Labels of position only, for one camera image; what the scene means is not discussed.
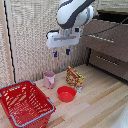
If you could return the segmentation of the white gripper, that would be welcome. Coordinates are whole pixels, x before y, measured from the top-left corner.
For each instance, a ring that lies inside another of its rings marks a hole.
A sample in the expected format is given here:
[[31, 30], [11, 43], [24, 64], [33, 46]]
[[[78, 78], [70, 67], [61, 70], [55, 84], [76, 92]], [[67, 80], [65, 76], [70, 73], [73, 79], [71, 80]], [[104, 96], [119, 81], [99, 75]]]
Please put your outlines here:
[[[76, 45], [80, 39], [80, 28], [73, 27], [71, 29], [51, 30], [47, 33], [46, 45], [49, 48], [54, 48], [54, 57], [57, 57], [58, 52], [56, 47]], [[70, 48], [66, 48], [66, 55], [70, 55]]]

